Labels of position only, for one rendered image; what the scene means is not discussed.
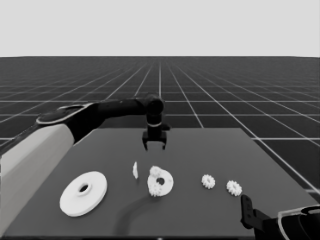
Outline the white round carrier with pins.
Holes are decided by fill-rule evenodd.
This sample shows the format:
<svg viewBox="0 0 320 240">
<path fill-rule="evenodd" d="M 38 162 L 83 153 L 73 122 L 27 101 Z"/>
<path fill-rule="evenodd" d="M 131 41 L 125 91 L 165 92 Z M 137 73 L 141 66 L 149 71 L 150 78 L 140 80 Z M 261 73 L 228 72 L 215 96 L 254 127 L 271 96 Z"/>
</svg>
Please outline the white round carrier with pins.
<svg viewBox="0 0 320 240">
<path fill-rule="evenodd" d="M 162 186 L 162 194 L 159 197 L 169 194 L 174 186 L 174 180 L 172 175 L 167 170 L 164 170 L 164 169 L 162 169 L 161 175 L 157 178 L 151 176 L 149 171 L 149 176 L 147 179 L 148 191 L 149 191 L 149 186 L 154 183 L 158 183 Z"/>
</svg>

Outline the large thick white disc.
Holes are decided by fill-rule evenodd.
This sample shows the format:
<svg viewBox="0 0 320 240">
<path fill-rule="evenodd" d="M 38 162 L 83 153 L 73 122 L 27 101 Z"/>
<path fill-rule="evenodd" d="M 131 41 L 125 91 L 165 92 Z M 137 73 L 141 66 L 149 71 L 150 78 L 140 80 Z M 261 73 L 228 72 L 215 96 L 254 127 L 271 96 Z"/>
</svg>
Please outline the large thick white disc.
<svg viewBox="0 0 320 240">
<path fill-rule="evenodd" d="M 59 199 L 60 210 L 69 217 L 83 216 L 98 206 L 107 189 L 108 182 L 103 173 L 83 173 L 63 190 Z"/>
</svg>

